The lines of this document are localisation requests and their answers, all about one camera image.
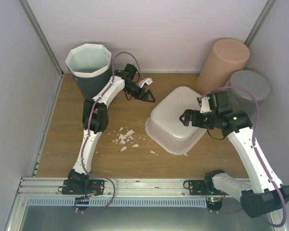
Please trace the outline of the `salmon pink plastic bin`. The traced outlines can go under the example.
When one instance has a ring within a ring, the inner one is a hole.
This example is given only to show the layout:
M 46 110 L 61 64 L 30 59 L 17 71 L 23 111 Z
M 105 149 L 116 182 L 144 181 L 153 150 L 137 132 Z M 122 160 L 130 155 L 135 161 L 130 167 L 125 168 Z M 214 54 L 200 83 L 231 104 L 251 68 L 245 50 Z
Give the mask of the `salmon pink plastic bin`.
M 197 79 L 199 91 L 204 94 L 225 86 L 234 72 L 245 67 L 249 57 L 249 48 L 237 39 L 216 41 Z

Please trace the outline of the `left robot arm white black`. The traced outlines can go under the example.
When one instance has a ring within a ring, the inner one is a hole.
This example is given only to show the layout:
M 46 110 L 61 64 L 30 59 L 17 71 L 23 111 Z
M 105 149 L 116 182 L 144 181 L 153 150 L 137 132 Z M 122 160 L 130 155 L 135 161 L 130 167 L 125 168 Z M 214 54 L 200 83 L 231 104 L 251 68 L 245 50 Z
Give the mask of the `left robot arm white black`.
M 99 138 L 109 123 L 109 105 L 121 91 L 137 100 L 154 103 L 156 100 L 152 92 L 145 89 L 145 85 L 148 86 L 152 83 L 151 78 L 144 78 L 139 83 L 135 83 L 131 78 L 131 73 L 116 70 L 115 75 L 96 96 L 85 100 L 82 115 L 84 127 L 82 145 L 76 163 L 69 172 L 67 180 L 64 181 L 63 194 L 93 192 L 93 181 L 90 180 L 92 159 Z

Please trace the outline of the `white plastic basin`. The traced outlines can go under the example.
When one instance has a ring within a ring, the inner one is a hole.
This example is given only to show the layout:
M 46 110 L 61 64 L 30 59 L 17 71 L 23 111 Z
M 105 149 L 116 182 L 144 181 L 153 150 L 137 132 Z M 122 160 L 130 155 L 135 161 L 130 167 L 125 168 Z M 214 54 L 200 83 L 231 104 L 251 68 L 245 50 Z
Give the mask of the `white plastic basin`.
M 189 87 L 177 87 L 152 110 L 145 123 L 147 135 L 170 154 L 189 152 L 206 130 L 186 127 L 179 117 L 186 109 L 200 110 L 198 97 L 200 94 Z

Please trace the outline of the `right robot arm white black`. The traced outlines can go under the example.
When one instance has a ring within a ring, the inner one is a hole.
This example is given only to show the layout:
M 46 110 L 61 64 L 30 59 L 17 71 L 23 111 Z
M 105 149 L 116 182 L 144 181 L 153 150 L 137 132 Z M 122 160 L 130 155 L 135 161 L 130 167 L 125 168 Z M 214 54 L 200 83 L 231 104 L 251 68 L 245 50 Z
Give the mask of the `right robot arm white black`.
M 248 174 L 250 181 L 243 183 L 221 169 L 208 172 L 203 184 L 207 194 L 214 195 L 218 191 L 226 193 L 237 199 L 251 218 L 279 209 L 286 212 L 289 185 L 284 185 L 270 167 L 253 136 L 254 127 L 245 112 L 219 114 L 187 109 L 179 116 L 179 120 L 184 126 L 220 129 L 234 146 Z

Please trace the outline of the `dark grey bin white liner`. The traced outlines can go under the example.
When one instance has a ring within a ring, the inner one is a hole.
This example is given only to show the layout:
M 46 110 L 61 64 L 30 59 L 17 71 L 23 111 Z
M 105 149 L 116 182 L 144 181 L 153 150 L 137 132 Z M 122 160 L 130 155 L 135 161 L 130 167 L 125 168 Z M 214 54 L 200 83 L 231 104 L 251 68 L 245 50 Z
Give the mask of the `dark grey bin white liner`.
M 85 99 L 96 96 L 112 76 L 112 54 L 101 44 L 72 49 L 65 63 Z

